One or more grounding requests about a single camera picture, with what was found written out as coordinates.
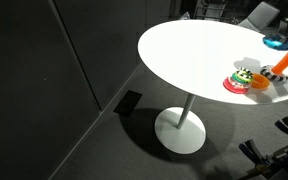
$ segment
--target black object on floor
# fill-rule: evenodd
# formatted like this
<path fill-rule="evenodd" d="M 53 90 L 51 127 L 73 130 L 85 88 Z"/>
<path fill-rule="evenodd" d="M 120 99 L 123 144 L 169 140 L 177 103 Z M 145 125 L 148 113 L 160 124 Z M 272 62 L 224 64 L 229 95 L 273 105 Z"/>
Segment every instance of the black object on floor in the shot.
<path fill-rule="evenodd" d="M 136 104 L 139 102 L 141 97 L 142 94 L 140 93 L 131 90 L 127 91 L 123 99 L 118 103 L 118 105 L 114 109 L 114 112 L 129 117 L 132 114 Z"/>

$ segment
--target dark gray wall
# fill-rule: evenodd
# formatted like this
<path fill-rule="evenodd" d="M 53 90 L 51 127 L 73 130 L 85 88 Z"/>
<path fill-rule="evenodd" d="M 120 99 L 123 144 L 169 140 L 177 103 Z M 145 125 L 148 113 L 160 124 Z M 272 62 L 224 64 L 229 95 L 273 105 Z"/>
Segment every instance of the dark gray wall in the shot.
<path fill-rule="evenodd" d="M 55 1 L 101 109 L 140 60 L 145 0 Z"/>
<path fill-rule="evenodd" d="M 47 179 L 97 116 L 48 1 L 0 1 L 0 179 Z"/>

